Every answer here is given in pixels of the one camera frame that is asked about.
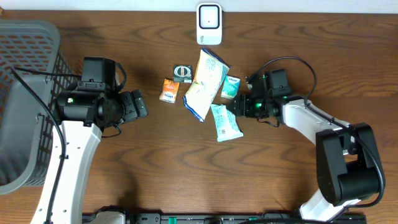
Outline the green tissue pack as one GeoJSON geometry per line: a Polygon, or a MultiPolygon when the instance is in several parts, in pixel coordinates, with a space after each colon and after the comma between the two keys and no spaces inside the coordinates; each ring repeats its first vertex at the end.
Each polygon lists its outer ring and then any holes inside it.
{"type": "Polygon", "coordinates": [[[232,100],[238,94],[240,83],[240,78],[227,75],[223,83],[221,97],[232,100]]]}

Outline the green wet wipes pack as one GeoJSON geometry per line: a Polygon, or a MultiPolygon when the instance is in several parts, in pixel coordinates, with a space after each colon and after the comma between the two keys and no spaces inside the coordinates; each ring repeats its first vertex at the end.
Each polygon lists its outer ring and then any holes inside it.
{"type": "Polygon", "coordinates": [[[225,105],[211,105],[211,111],[215,120],[217,141],[223,142],[243,137],[236,116],[226,109],[225,105]]]}

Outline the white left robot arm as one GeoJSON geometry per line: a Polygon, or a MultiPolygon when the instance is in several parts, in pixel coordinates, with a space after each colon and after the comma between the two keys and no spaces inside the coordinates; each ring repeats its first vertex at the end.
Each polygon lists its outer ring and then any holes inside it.
{"type": "Polygon", "coordinates": [[[96,148],[106,128],[147,116],[140,90],[61,92],[52,153],[32,223],[82,223],[83,200],[96,148]]]}

